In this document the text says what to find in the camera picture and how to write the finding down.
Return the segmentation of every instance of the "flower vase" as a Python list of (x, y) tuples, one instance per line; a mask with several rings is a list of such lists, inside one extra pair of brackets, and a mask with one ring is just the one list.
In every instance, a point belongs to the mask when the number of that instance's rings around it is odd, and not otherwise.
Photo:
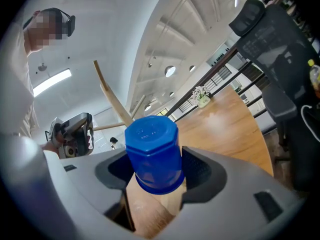
[(210, 98), (207, 95), (204, 95), (201, 99), (198, 100), (199, 108), (204, 108), (210, 102)]

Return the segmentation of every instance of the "yellow bottle cap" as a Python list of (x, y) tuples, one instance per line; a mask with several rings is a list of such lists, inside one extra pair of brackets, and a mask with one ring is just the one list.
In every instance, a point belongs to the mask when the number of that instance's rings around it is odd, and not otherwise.
[(313, 59), (309, 59), (308, 60), (308, 64), (309, 64), (310, 67), (312, 67), (315, 64), (315, 62), (314, 62)]

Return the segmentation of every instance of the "white flowers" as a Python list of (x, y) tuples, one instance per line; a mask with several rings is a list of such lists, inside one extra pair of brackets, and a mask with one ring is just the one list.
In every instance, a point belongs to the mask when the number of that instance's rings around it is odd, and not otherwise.
[(210, 92), (209, 90), (207, 89), (207, 87), (205, 86), (197, 86), (195, 88), (195, 90), (192, 92), (192, 95), (191, 95), (191, 104), (192, 105), (198, 105), (198, 101), (204, 96), (204, 95), (209, 95)]

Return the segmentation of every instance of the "blue plastic cap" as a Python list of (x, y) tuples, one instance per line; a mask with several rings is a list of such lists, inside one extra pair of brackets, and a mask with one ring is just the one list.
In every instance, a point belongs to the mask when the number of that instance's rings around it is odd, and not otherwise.
[(125, 150), (136, 181), (145, 191), (163, 195), (184, 181), (178, 127), (166, 116), (134, 121), (125, 131)]

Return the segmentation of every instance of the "bottle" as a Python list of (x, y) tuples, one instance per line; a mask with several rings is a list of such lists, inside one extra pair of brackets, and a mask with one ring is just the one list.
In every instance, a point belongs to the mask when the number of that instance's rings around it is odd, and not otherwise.
[(315, 95), (320, 99), (320, 66), (316, 65), (313, 59), (309, 59), (308, 64), (311, 67), (309, 72), (310, 81)]

